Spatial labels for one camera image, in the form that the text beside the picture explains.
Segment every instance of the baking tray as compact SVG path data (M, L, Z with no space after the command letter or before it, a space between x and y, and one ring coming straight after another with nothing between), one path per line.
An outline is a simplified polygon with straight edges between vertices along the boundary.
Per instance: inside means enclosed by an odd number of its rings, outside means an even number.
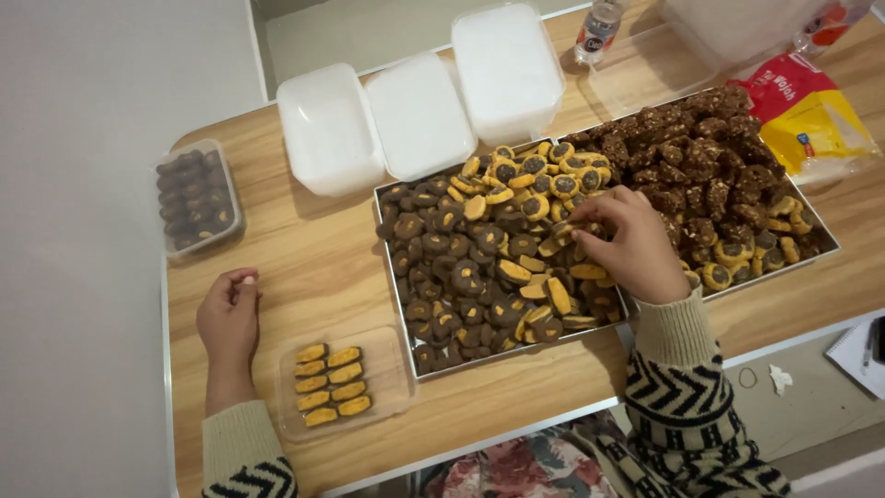
M552 138L542 138L541 140L535 140L534 142L529 142L528 144L523 144L523 145L520 145L517 147L513 147L513 150L516 153L524 152L528 149L531 149L532 147L535 147L536 145L538 145L542 142L548 142L553 145L558 144L558 142L556 140L553 140ZM464 166L464 165L458 164L458 165L455 165L453 167L449 167L439 173L435 173L430 176L447 175L447 174L450 174L450 173L453 173L456 171L460 171L462 166ZM420 183L423 180L424 179L416 180L415 182L393 182L393 183L388 183L386 185L382 185L381 187L376 187L374 190L374 196L375 196L375 213L378 216L378 222L381 222L381 202L380 202L381 194L383 194L386 191L389 191L390 189L392 189L396 185L401 185L403 183ZM394 299L396 300L396 314L399 317L399 324L401 325L400 331L404 335L405 344L407 344L410 348L409 369L412 371L412 375L415 378L417 378L419 382L424 382L426 380L430 380L431 378L435 378L435 377L446 376L446 375L449 375L451 373L454 373L454 372L457 372L460 370L471 369L473 367L477 367L477 366L484 365L487 363L496 362L496 361L506 358L508 356L513 356L515 354L522 354L522 353L525 353L526 351L533 351L533 350L536 350L541 347L557 344L558 342L572 340L575 337L582 336L584 334L588 334L588 333L591 333L594 331L600 331L600 330L606 329L608 327L617 327L618 325L626 323L629 318L629 313L627 311L627 305L625 303L624 296L621 294L620 288L617 285L615 285L614 289L615 289L615 292L618 294L618 306L620 308L620 313L621 313L621 318L622 318L619 322L609 323L609 324L602 326L602 327L596 327L595 329L587 329L585 331L577 331L575 333L564 335L561 338L557 339L556 341L550 342L550 343L518 345L518 346L514 347L513 349L511 349L510 351L492 354L491 356L486 357L486 358L481 358L480 360L473 360L473 361L458 365L457 367L451 367L446 370L442 370L442 371L438 371L438 372L431 372L426 375L420 376L420 375L418 375L418 369L416 368L416 365L415 365L415 355L412 354L412 348L416 346L416 342L415 342L415 339L413 339L409 335L409 331L406 328L405 315L403 313L403 303L400 302L399 294L396 292L396 275L394 275L394 273L393 273L393 261L390 259L390 245L387 241L383 241L383 242L384 242L384 264L385 264L385 267L387 268L387 274L388 274L388 278L389 278L389 282L390 282L390 289L394 295Z
M705 92L705 91L707 91L707 90L708 90L708 89L699 90L699 91L696 91L696 92L694 92L694 93L692 93L692 94L690 94L690 95L686 95L686 96L684 96L684 97L677 97L677 98L674 98L674 99L668 100L668 101L666 101L666 102L661 102L660 104L658 104L658 105L654 105L654 106L652 106L652 107L658 107L658 106L665 105L665 104L674 104L674 103L677 103L677 102L681 102L682 100L685 100L686 98L689 98L689 97L691 97L691 96L693 96L693 95L695 95L695 94L698 94L698 93ZM620 121L620 120L622 120L622 119L624 119L624 118L626 118L626 117L632 116L632 115L634 115L634 114L638 114L640 111L636 111L636 112L634 112L634 113L629 113L629 114L624 114L623 116L620 116L620 117L618 117L618 118L612 119L612 120L610 120L610 121ZM584 132L586 132L586 131L590 131L590 130L593 129L593 128L596 128L596 127L602 126L602 125L605 124L606 122L608 122L608 121L604 121L604 122L602 122L602 123L599 123L599 124L597 124L597 125L591 126L591 127L589 127L589 128L584 128L584 129L576 130L576 131L574 131L573 133L581 133L582 131L584 131ZM571 135L571 134L572 134L572 133L569 133L569 134L566 134L566 135L563 135L563 136L559 137L559 138L556 140L556 142L559 143L559 140L562 140L562 139L566 138L567 136L569 136L569 135ZM823 236L824 236L824 237L822 237L822 238L821 238L821 241L820 241L820 254L818 254L817 256L814 256L813 258L809 258L809 259L804 260L804 261L799 261L799 262L796 263L796 264L789 265L789 266L784 266L784 268L777 269L777 270L775 270L775 271L773 271L773 272L771 272L771 273L766 273L765 275L760 276L759 278L754 278L753 280L750 280L749 282L744 282L743 284L738 284L738 285L735 285L735 286L733 286L733 287L728 287L725 291L720 291L720 292L716 292L715 294L711 294L711 295L709 295L709 296L705 296L705 297L704 297L704 302L708 302L708 301L711 301L711 300L715 300L715 299L721 298L721 297L723 297L723 296L727 296L728 294L731 294L731 293L733 293L733 292L738 292L738 291L740 291L741 289L746 289L747 287L751 287L752 285L759 284L759 283L761 283L761 282L765 282L765 280L769 280L769 279L771 279L771 278L775 278L775 277L780 276L780 275L783 275L783 274L785 274L785 273L789 273L790 271L793 271L794 269L797 269L797 268L801 268L801 267L803 267L803 266L810 265L811 263L813 263L813 262L819 260L820 258L822 258L822 257L824 257L824 256L828 256L828 255L830 255L830 254L833 254L833 253L835 253L836 251L842 249L842 247L841 247L841 246L839 245L839 243L836 241L835 237L833 237L833 232L831 232L831 231L829 230L829 228L827 228L827 225L824 224L823 220L820 218L820 216L818 215L817 211L814 210L814 207L811 205L810 202L808 202L808 199L805 198L805 195L802 193L801 190L799 190L799 188L798 188L798 187L796 186L796 184L793 182L793 179L792 179L792 178L789 178L789 183L790 183L790 185L792 185L792 187L793 187L793 194L792 194L793 197L798 198L799 200L801 200L802 203L805 204L805 207L807 207L809 210L811 210L812 214L814 215L814 226L820 228L821 231L823 232Z

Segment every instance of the patterned sweater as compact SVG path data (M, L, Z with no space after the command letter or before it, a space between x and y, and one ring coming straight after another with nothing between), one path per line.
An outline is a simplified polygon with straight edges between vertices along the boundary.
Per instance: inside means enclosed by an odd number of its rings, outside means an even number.
M735 413L700 292L664 306L639 303L626 392L635 429L626 443L606 433L576 433L572 441L592 453L621 496L786 496L787 479L759 460L758 447ZM203 497L297 496L264 402L249 401L207 418L203 440Z

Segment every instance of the white wall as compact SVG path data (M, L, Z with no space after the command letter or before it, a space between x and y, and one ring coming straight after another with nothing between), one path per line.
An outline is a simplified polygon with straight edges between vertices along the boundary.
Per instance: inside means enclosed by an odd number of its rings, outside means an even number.
M246 9L0 2L0 494L169 495L144 172L262 105Z

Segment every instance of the plastic container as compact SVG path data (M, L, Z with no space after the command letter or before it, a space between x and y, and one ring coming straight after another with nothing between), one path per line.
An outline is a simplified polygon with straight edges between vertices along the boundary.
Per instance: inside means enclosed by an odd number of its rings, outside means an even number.
M665 23L615 42L590 66L588 82L617 119L706 88L718 72L716 58L687 28Z
M292 175L311 192L341 197L377 185L386 161L356 71L334 64L277 90Z
M218 154L218 159L210 159L215 153ZM169 171L161 175L159 171L163 170ZM150 178L156 185L154 188L158 190L158 219L165 234L167 257L179 258L193 253L230 236L242 227L242 213L230 169L221 144L215 140L205 138L169 152L150 167ZM195 188L202 192L191 193L188 191L190 185L199 185ZM169 220L163 220L163 208L173 206L177 206L177 214L167 215ZM200 214L199 221L194 220L195 213ZM170 234L169 230L173 226L181 229Z
M393 177L417 180L464 162L476 150L450 69L433 52L376 74L366 93Z
M661 15L688 27L726 68L788 43L827 1L666 0Z
M451 44L467 114L488 145L536 140L556 115L566 79L533 4L502 4L455 19Z
M416 385L408 370L410 353L403 347L401 337L402 332L393 325L356 333L342 326L297 336L291 349L280 357L277 370L277 420L282 435L293 442L311 440L408 410L415 401ZM295 393L295 353L318 343L328 344L332 353L351 346L363 349L362 380L366 382L366 393L372 396L373 405L359 415L342 416L334 422L308 428L304 425L304 415L296 407L301 394Z

